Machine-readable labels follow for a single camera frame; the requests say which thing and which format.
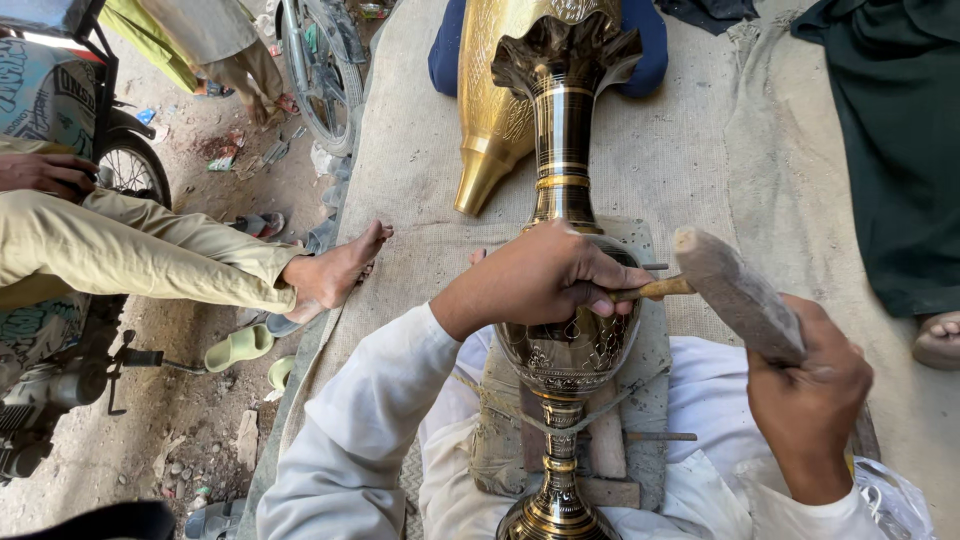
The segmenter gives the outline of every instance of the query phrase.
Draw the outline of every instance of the wooden plank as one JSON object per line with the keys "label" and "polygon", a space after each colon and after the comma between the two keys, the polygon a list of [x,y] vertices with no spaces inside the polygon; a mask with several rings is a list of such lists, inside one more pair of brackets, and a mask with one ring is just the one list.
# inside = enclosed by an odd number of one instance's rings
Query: wooden plank
{"label": "wooden plank", "polygon": [[577,477],[580,495],[597,506],[640,508],[640,484],[604,479]]}
{"label": "wooden plank", "polygon": [[[599,409],[616,396],[616,383],[608,381],[587,400],[587,414]],[[623,426],[620,407],[616,406],[587,425],[590,470],[598,477],[623,479],[627,477],[627,457],[623,452]]]}
{"label": "wooden plank", "polygon": [[[534,418],[543,420],[540,398],[520,384],[520,409]],[[546,438],[543,431],[527,424],[520,426],[520,446],[523,448],[523,470],[527,473],[543,472],[543,454],[546,453]]]}

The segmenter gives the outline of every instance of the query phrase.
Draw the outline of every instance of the gold brass vessel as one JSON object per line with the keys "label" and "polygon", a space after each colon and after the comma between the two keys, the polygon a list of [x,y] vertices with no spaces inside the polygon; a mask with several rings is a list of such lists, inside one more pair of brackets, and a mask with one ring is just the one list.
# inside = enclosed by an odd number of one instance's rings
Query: gold brass vessel
{"label": "gold brass vessel", "polygon": [[497,182],[534,149],[532,104],[491,80],[500,38],[523,36],[543,16],[577,24],[597,11],[619,28],[616,0],[467,0],[457,74],[464,163],[453,203],[457,211],[479,215]]}
{"label": "gold brass vessel", "polygon": [[[589,196],[594,97],[611,83],[626,82],[641,54],[637,31],[621,32],[619,6],[614,8],[580,12],[572,22],[538,18],[522,34],[498,41],[491,71],[497,86],[510,88],[534,109],[537,202],[524,230],[564,217],[604,253],[638,267],[630,252],[603,235]],[[564,429],[579,422],[587,397],[620,368],[639,323],[639,302],[634,302],[627,315],[601,317],[578,307],[562,323],[496,325],[505,356],[540,397],[547,426]],[[497,538],[619,540],[607,518],[580,497],[574,477],[576,435],[545,436],[543,483],[510,509]]]}

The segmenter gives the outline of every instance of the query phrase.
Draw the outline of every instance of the khaki trousers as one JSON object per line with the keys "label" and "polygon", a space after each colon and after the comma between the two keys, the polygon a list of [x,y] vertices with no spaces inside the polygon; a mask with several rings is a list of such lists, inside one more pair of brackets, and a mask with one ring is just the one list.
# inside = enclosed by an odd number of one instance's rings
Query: khaki trousers
{"label": "khaki trousers", "polygon": [[214,82],[236,89],[245,106],[252,105],[257,99],[256,87],[250,84],[248,73],[253,75],[253,81],[267,98],[265,105],[271,106],[283,93],[280,71],[276,69],[270,50],[259,39],[231,57],[205,63],[200,68]]}
{"label": "khaki trousers", "polygon": [[280,272],[303,248],[265,243],[203,214],[97,188],[81,206],[40,191],[0,192],[0,308],[75,289],[294,308]]}

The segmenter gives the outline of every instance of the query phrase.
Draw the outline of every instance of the foot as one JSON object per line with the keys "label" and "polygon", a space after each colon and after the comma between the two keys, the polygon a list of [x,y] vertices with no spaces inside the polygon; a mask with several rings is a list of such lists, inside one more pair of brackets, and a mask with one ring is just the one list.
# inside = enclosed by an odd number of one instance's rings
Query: foot
{"label": "foot", "polygon": [[257,127],[266,125],[267,108],[260,103],[260,98],[254,100],[252,105],[246,105],[245,108],[247,109],[247,117],[250,119],[251,124]]}
{"label": "foot", "polygon": [[926,316],[913,343],[913,357],[934,369],[960,369],[960,311]]}
{"label": "foot", "polygon": [[306,323],[324,309],[342,306],[361,277],[373,270],[373,258],[387,238],[392,225],[374,219],[356,240],[337,246],[316,257],[294,257],[280,277],[297,288],[297,305],[285,313],[287,319]]}

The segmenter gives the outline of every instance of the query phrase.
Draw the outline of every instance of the engraved brass vase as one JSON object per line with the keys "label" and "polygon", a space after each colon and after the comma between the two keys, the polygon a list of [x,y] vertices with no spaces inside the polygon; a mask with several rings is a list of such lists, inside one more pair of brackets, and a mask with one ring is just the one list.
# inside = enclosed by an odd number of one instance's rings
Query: engraved brass vase
{"label": "engraved brass vase", "polygon": [[[622,33],[618,17],[596,11],[576,24],[552,16],[538,19],[525,35],[500,39],[491,64],[494,83],[534,107],[537,202],[524,230],[564,217],[604,253],[632,267],[639,261],[604,236],[594,219],[588,151],[595,95],[608,84],[625,82],[639,56],[636,30]],[[520,379],[540,397],[545,424],[563,429],[580,421],[587,397],[620,368],[638,323],[635,301],[627,315],[601,317],[578,307],[562,323],[504,323],[495,332]],[[619,540],[607,518],[580,497],[576,435],[545,436],[543,483],[510,509],[497,538]]]}

